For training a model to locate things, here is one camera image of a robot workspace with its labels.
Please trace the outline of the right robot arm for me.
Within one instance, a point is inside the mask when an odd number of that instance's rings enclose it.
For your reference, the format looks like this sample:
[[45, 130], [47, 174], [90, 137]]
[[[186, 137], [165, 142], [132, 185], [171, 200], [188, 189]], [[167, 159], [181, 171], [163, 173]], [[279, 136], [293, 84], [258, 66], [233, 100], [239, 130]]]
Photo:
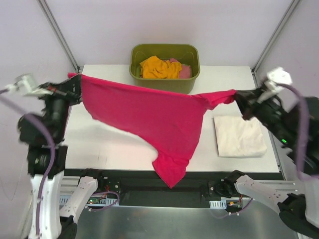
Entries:
[[291, 89], [297, 102], [288, 111], [277, 96], [259, 103], [264, 90], [238, 91], [234, 99], [248, 120], [256, 118], [287, 149], [290, 167], [284, 175], [303, 187], [300, 193], [280, 193], [235, 170], [226, 178], [225, 193], [249, 196], [272, 209], [290, 229], [312, 239], [319, 237], [319, 99]]

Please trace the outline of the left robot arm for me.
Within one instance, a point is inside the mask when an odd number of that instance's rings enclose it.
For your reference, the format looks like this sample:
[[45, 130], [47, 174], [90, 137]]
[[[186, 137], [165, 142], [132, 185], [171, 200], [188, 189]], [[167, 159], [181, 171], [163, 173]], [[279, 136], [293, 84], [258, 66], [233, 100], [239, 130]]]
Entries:
[[77, 222], [93, 193], [102, 193], [105, 181], [94, 170], [81, 176], [72, 196], [59, 207], [67, 145], [63, 144], [70, 107], [81, 103], [81, 75], [61, 83], [37, 84], [31, 74], [16, 78], [24, 96], [43, 100], [43, 114], [24, 113], [18, 121], [19, 140], [28, 145], [28, 174], [32, 184], [33, 209], [30, 239], [73, 239]]

